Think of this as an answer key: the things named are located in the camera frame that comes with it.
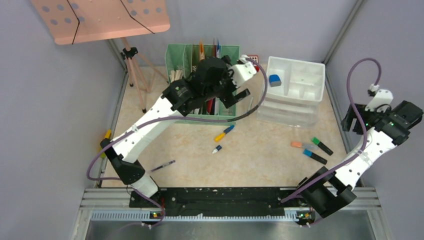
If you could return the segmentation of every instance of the yellow object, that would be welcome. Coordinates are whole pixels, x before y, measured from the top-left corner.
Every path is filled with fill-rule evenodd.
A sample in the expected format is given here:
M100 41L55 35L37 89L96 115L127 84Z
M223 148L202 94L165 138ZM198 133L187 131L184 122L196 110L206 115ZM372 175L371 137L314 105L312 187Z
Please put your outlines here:
M106 134L104 135L104 138L103 139L110 139L111 138L111 135L112 135L112 130L107 130L107 132L106 132ZM106 154L103 152L102 154L101 154L101 156L100 156L101 158L106 158Z
M225 136L225 132L219 134L218 136L215 137L215 142L221 141L221 139L223 139L224 136Z

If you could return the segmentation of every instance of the table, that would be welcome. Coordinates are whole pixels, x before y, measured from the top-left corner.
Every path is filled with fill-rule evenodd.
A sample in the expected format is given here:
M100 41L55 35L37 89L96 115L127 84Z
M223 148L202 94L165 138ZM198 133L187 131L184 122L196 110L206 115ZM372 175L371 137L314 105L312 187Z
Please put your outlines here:
M158 67L166 74L165 67ZM142 69L146 79L153 71ZM259 101L263 76L256 74L245 85ZM157 77L152 93L146 94L149 109L168 84ZM246 112L250 97L237 103L237 116ZM127 87L119 112L115 136L125 132L143 115L137 91ZM310 142L319 138L334 151L328 156L321 149L315 153L328 160L329 169L345 158L346 152L327 91L319 105L319 121L311 128L294 128L258 121L256 113L236 122L235 128L219 144L222 150L212 154L218 145L214 138L226 126L175 123L162 132L138 158L146 170L176 160L176 163L151 173L162 187L292 187L315 173L323 165L302 154L303 149L290 146L291 141ZM104 177L117 177L108 163ZM125 187L117 180L104 181L102 187Z

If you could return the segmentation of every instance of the hole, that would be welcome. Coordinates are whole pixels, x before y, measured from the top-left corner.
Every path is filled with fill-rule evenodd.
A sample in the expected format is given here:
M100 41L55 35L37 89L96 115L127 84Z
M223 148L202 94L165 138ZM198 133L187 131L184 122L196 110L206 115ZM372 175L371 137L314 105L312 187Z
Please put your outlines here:
M50 12L50 8L48 6L42 6L41 9L46 13Z

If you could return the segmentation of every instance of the yellow and blue glue stick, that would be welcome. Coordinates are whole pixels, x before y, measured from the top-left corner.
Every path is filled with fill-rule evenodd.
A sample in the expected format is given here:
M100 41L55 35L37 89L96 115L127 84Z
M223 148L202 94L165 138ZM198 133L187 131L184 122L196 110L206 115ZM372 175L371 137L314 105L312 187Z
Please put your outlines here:
M223 132L223 133L221 133L221 134L219 134L218 136L216 136L216 137L215 137L215 142L219 142L219 141L221 141L221 139L223 139L223 137L224 137L227 133L229 133L231 130L233 130L233 128L234 128L234 125L231 125L231 126L227 127L227 128L224 130L224 132Z

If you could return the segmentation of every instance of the black marker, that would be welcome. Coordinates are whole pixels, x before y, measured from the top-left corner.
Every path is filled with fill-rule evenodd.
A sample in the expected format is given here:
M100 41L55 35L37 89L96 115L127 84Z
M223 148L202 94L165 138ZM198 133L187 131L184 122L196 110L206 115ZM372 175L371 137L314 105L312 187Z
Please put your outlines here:
M311 159L316 160L317 162L320 162L324 165L327 164L327 160L325 160L324 158L322 158L322 157L316 155L315 153L309 151L308 149L305 149L303 151L303 154L305 154L306 156L310 157Z
M333 151L331 151L331 149L326 146L324 143L322 143L318 138L313 137L312 138L312 142L317 145L320 149L322 149L324 152L326 152L328 155L332 155Z

